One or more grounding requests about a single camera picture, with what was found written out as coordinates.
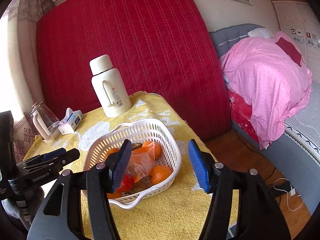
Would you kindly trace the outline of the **pink polka dot duvet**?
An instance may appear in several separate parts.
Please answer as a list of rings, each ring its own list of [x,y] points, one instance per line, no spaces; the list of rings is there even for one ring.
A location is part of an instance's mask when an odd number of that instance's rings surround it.
[[[252,107],[250,123],[260,149],[279,139],[284,121],[304,109],[312,92],[312,72],[306,63],[299,67],[278,46],[274,38],[248,37],[240,40],[220,57],[227,87]]]

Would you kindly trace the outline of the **cream thermos flask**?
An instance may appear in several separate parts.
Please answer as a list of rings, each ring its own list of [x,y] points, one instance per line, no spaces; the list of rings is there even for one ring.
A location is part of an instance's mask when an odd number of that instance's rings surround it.
[[[108,118],[126,113],[132,103],[127,94],[120,71],[105,54],[89,62],[92,71],[92,86]]]

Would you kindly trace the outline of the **red cloth on duvet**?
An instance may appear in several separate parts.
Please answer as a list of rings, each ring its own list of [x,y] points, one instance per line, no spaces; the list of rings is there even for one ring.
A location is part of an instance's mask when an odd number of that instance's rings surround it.
[[[276,42],[276,45],[278,45],[295,64],[302,67],[302,64],[304,63],[303,56],[291,38],[281,36]]]

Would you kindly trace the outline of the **white pillow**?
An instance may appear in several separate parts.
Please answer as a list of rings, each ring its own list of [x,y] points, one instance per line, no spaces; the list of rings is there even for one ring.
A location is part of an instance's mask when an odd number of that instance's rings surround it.
[[[247,35],[248,37],[259,37],[259,38],[265,38],[265,39],[275,37],[275,33],[268,30],[267,28],[255,28],[252,31],[249,31]]]

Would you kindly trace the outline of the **oranges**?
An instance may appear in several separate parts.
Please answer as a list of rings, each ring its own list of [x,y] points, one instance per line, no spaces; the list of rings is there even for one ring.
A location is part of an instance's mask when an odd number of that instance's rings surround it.
[[[150,175],[155,163],[155,146],[141,147],[131,152],[127,171],[134,177],[135,183],[137,183]]]

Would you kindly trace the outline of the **small orange kumquat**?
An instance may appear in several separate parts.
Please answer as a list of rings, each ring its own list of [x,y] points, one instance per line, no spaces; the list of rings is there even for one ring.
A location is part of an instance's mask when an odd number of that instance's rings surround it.
[[[114,193],[107,194],[108,199],[116,199],[122,197],[122,193],[120,191],[114,191]]]

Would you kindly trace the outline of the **small orange tangerine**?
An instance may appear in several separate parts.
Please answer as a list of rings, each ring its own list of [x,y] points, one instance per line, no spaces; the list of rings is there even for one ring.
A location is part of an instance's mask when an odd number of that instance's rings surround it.
[[[119,152],[119,148],[116,148],[116,147],[108,150],[108,151],[106,152],[105,159],[107,159],[108,156],[111,155],[112,153],[117,153],[117,152]]]
[[[162,155],[162,149],[161,146],[154,141],[146,141],[142,144],[143,147],[147,147],[147,146],[153,146],[154,147],[154,153],[155,153],[155,159],[159,159]]]

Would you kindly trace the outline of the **red quilted mattress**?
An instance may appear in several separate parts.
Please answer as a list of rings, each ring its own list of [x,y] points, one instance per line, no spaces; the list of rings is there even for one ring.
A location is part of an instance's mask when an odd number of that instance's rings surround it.
[[[46,105],[100,107],[89,63],[109,55],[129,94],[156,93],[206,140],[231,129],[216,51],[193,0],[67,0],[36,27]]]

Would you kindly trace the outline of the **glass electric kettle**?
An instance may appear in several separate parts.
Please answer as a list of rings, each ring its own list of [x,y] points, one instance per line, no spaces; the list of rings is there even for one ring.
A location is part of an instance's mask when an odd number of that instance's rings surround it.
[[[30,114],[35,128],[45,143],[53,142],[61,134],[58,129],[60,120],[44,102],[34,103]]]

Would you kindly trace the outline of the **red cherry tomato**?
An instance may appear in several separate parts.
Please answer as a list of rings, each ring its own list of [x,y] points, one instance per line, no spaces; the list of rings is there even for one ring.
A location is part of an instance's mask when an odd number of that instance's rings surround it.
[[[121,181],[120,187],[117,189],[117,191],[121,193],[123,192],[127,193],[132,190],[134,184],[135,184],[134,176],[130,174],[125,174]]]

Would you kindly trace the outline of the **small orange tangerine back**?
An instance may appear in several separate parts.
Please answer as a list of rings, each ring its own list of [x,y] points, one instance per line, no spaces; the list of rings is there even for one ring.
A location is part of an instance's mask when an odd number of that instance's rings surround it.
[[[119,152],[119,148],[116,148],[116,147],[108,150],[108,151],[106,152],[105,159],[107,159],[108,156],[111,155],[112,153],[117,153],[117,152]]]

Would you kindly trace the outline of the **brown kiwi fruit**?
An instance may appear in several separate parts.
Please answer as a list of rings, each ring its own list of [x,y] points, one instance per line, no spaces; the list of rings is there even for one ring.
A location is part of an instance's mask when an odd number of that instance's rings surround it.
[[[140,192],[144,191],[148,188],[148,185],[146,182],[144,182],[142,179],[136,183],[134,183],[134,186],[132,188],[133,192]]]

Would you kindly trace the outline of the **large orange mandarin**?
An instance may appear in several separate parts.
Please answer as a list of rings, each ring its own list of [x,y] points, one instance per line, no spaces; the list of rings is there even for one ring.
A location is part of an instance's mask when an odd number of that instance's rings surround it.
[[[152,185],[156,185],[161,183],[162,181],[166,180],[172,173],[172,170],[163,165],[156,165],[150,171],[150,181]]]

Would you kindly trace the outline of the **overripe brown banana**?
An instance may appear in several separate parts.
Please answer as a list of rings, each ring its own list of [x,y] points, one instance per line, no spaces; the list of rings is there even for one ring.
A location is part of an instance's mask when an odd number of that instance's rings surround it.
[[[136,150],[136,149],[139,149],[142,147],[143,144],[141,143],[134,143],[134,144],[131,144],[132,146],[132,151]]]

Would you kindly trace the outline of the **small orange tangerine front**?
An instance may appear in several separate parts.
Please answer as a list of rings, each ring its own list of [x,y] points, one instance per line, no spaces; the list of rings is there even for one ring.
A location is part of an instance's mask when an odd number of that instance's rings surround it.
[[[162,155],[162,149],[161,146],[154,141],[146,141],[142,144],[143,147],[147,147],[147,146],[153,146],[154,147],[154,153],[155,153],[155,159],[159,159]]]

